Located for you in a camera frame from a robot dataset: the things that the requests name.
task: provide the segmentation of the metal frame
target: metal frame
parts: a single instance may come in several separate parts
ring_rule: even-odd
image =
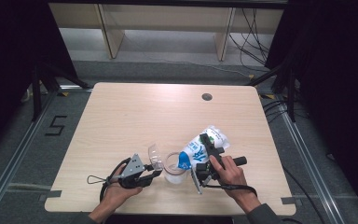
[[[280,110],[286,111],[286,106],[280,105]],[[296,123],[292,122],[291,118],[288,116],[287,113],[283,113],[283,119],[286,123],[287,129],[289,130],[293,140],[295,141],[298,153],[300,154],[300,157],[307,169],[307,172],[310,175],[310,180],[312,181],[312,184],[315,187],[320,200],[322,201],[324,210],[326,211],[330,222],[337,224],[345,223],[343,216],[341,215],[337,207],[336,200],[334,199],[330,189],[327,187],[327,184],[324,181],[324,178],[320,173],[314,159],[312,158],[310,151],[308,150],[307,145],[305,144],[304,139],[302,138],[301,133],[296,126]]]
[[[43,110],[41,111],[39,117],[31,122],[27,132],[22,138],[19,146],[14,152],[10,162],[7,164],[5,171],[0,176],[0,202],[4,197],[4,194],[7,190],[7,187],[10,181],[13,179],[14,175],[17,173],[17,170],[20,167],[20,164],[28,151],[29,146],[32,144],[34,137],[37,133],[37,130],[40,127],[40,124],[43,122],[46,112],[48,111],[48,106],[53,102],[57,95],[56,91],[52,91],[48,94],[46,101],[43,104]]]

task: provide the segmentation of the wire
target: wire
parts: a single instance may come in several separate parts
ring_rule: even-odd
[[[276,104],[276,105],[272,105],[272,106],[270,106],[269,108],[265,109],[265,110],[264,110],[264,113],[267,114],[267,112],[269,112],[272,108],[274,108],[274,107],[276,107],[276,106],[279,106],[279,105],[284,105],[285,103],[286,103],[285,101],[281,101],[281,102],[279,102],[279,103]]]
[[[287,110],[283,110],[283,111],[278,111],[278,115],[275,116],[273,119],[269,120],[268,123],[271,123],[273,120],[275,120],[277,117],[279,117],[280,115],[286,113]]]
[[[241,73],[239,71],[235,71],[235,70],[227,70],[227,69],[222,69],[222,68],[218,68],[218,67],[215,67],[213,65],[209,65],[209,64],[199,64],[199,63],[191,63],[191,62],[178,62],[178,61],[171,61],[171,60],[167,60],[167,59],[161,59],[161,58],[154,58],[154,57],[151,57],[149,55],[147,55],[145,52],[143,52],[143,48],[138,45],[137,43],[135,43],[134,41],[132,41],[131,39],[128,38],[127,35],[124,35],[132,44],[134,44],[138,49],[141,50],[141,52],[143,53],[143,55],[146,57],[146,58],[149,58],[149,59],[152,59],[152,60],[156,60],[156,61],[163,61],[163,62],[167,62],[167,63],[183,63],[183,64],[194,64],[194,65],[197,65],[197,66],[203,66],[203,67],[211,67],[213,69],[216,69],[216,70],[219,70],[219,71],[222,71],[222,72],[229,72],[229,73],[236,73],[236,74],[239,74],[241,76],[244,76],[244,77],[249,77],[249,75],[245,75],[244,73]],[[267,71],[262,71],[262,70],[257,70],[257,69],[253,69],[253,68],[250,68],[250,67],[246,67],[247,69],[249,70],[255,70],[255,71],[260,71],[260,72],[267,72]]]
[[[271,103],[268,103],[268,104],[266,104],[266,105],[263,105],[263,108],[265,108],[265,107],[267,107],[267,106],[269,106],[269,105],[272,105],[272,104],[285,103],[285,102],[286,102],[286,101],[282,101],[282,100],[273,101],[273,102],[271,102]]]
[[[321,222],[324,224],[324,218],[322,217],[322,214],[319,212],[318,208],[316,207],[315,203],[313,202],[312,198],[309,196],[309,194],[305,191],[305,189],[302,187],[302,185],[298,182],[298,180],[289,172],[286,167],[282,166],[283,170],[296,182],[296,184],[301,188],[301,190],[304,192],[305,196],[310,200],[310,204],[312,205],[313,209],[315,210],[316,214],[318,215]]]
[[[245,18],[246,20],[246,23],[248,24],[248,27],[249,27],[249,34],[248,36],[246,37],[245,39],[245,43],[248,42],[247,39],[249,37],[250,34],[252,34],[252,36],[254,37],[258,47],[252,45],[251,43],[248,42],[248,44],[252,47],[254,47],[255,49],[259,49],[260,50],[260,53],[264,59],[264,61],[267,59],[266,55],[265,55],[265,52],[268,52],[269,49],[267,47],[265,47],[263,44],[261,44],[260,42],[260,39],[258,38],[258,32],[257,32],[257,23],[256,23],[256,20],[255,20],[255,16],[256,16],[256,13],[257,13],[257,9],[254,8],[253,9],[253,12],[254,12],[254,15],[253,15],[253,21],[252,21],[252,25],[251,23],[249,22],[246,14],[245,14],[245,11],[244,9],[242,9],[242,14],[243,14],[243,17]]]

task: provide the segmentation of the clear plastic cup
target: clear plastic cup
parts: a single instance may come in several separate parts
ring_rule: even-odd
[[[165,179],[172,184],[181,184],[187,178],[187,170],[178,168],[179,152],[170,153],[164,162]]]

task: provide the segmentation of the black cable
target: black cable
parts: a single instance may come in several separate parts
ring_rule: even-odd
[[[286,222],[286,221],[291,221],[291,222],[294,222],[294,223],[297,223],[297,224],[302,224],[300,221],[297,221],[293,218],[290,218],[290,217],[286,217],[286,218],[283,218],[282,221]]]
[[[247,185],[206,185],[205,188],[211,188],[211,189],[228,189],[228,190],[234,190],[234,189],[247,189],[250,190],[256,197],[257,197],[257,191],[255,191],[254,188],[247,186]]]
[[[277,116],[275,116],[273,119],[269,120],[268,123],[271,123],[273,120],[275,120],[277,117],[279,117],[280,115],[284,114],[287,112],[287,110],[283,110],[283,111],[278,111],[279,114]]]
[[[313,209],[315,210],[316,214],[318,215],[319,219],[323,224],[324,218],[322,217],[322,214],[319,212],[318,208],[316,207],[315,203],[313,202],[312,198],[309,196],[309,194],[305,191],[305,189],[302,187],[302,185],[298,182],[298,180],[289,172],[289,170],[286,169],[286,167],[282,166],[283,170],[296,182],[296,184],[301,188],[301,190],[304,192],[305,196],[310,200],[310,204],[312,205]]]
[[[247,55],[249,55],[251,58],[253,58],[253,59],[254,59],[255,61],[257,61],[258,63],[261,63],[261,64],[264,65],[264,62],[263,62],[261,59],[259,59],[259,58],[258,58],[257,56],[255,56],[253,53],[251,53],[250,51],[248,51],[248,50],[246,50],[246,49],[244,48],[244,44],[245,44],[246,42],[241,46],[240,44],[238,44],[238,43],[234,40],[234,38],[232,37],[232,35],[229,35],[229,37],[231,38],[231,40],[234,42],[234,44],[237,46],[237,48],[238,48],[240,51],[246,53]]]
[[[259,48],[258,48],[258,47],[255,47],[255,46],[253,46],[253,45],[251,45],[251,46],[253,46],[253,47],[256,48],[256,49],[259,49],[261,55],[263,56],[263,59],[266,60],[266,55],[264,54],[263,47],[264,47],[265,49],[267,49],[267,47],[265,47],[264,45],[262,45],[262,44],[260,43],[259,38],[258,38],[257,23],[256,23],[256,20],[255,20],[256,12],[257,12],[257,11],[256,11],[256,9],[254,8],[254,17],[253,17],[254,20],[252,21],[252,25],[251,25],[251,23],[249,22],[249,20],[248,20],[246,14],[245,14],[244,9],[242,9],[243,17],[246,19],[246,22],[248,23],[249,34],[252,34],[252,36],[254,37],[254,39],[255,39],[257,45],[259,46]]]
[[[280,103],[278,103],[278,104],[276,104],[276,105],[272,105],[272,106],[270,106],[269,108],[265,109],[265,110],[264,110],[264,113],[267,114],[267,112],[269,112],[272,108],[274,108],[274,107],[276,107],[276,106],[279,106],[279,105],[284,105],[284,104],[286,104],[285,101],[280,102]]]
[[[266,104],[266,105],[263,105],[263,108],[265,108],[265,107],[267,107],[267,106],[269,106],[269,105],[272,105],[272,104],[283,103],[283,102],[285,102],[285,101],[282,101],[282,100],[273,101],[273,102],[271,102],[271,103],[268,103],[268,104]]]
[[[127,158],[126,160],[122,161],[121,163],[118,164],[118,166],[112,171],[112,174],[110,174],[110,176],[108,176],[106,178],[106,181],[103,183],[103,187],[101,188],[101,193],[100,193],[100,202],[103,200],[103,196],[106,192],[107,187],[109,187],[110,185],[110,179],[112,179],[112,176],[116,173],[116,171],[118,170],[118,168],[121,167],[122,164],[127,164],[129,163],[129,161],[131,160],[131,158]]]

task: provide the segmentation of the table top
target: table top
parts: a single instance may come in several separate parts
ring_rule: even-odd
[[[203,100],[204,93],[211,94],[212,100]],[[153,144],[163,158],[181,151],[209,125],[228,138],[230,147],[222,156],[247,158],[242,168],[261,203],[268,203],[278,215],[293,215],[295,205],[282,204],[281,198],[292,194],[255,88],[140,83],[95,85],[51,189],[61,190],[61,197],[48,198],[46,209],[92,211],[99,203],[102,184],[89,185],[89,175],[105,178],[134,153],[149,164],[147,150]],[[199,195],[191,176],[174,185],[164,175],[129,198],[117,213],[243,214],[221,189],[202,189]]]

